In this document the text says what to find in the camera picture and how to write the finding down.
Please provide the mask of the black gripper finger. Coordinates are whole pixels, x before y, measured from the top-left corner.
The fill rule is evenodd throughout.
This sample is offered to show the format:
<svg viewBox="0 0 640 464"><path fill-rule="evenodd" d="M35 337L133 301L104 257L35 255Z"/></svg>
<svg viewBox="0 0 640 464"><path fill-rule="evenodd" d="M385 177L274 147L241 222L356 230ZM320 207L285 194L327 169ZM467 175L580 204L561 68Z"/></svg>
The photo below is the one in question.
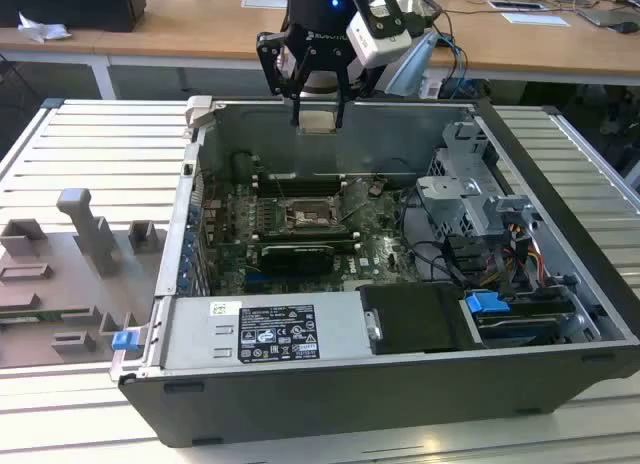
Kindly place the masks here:
<svg viewBox="0 0 640 464"><path fill-rule="evenodd" d="M285 49L295 58L289 77L278 66L278 58ZM304 31L262 32L257 36L256 52L271 93L292 101L291 125L298 127L301 93L314 70L316 49L308 43Z"/></svg>
<svg viewBox="0 0 640 464"><path fill-rule="evenodd" d="M374 94L376 85L381 79L387 65L373 68L366 68L357 63L354 58L342 64L336 70L337 88L337 111L335 115L335 128L340 129L343 125L343 117L348 102L369 98Z"/></svg>

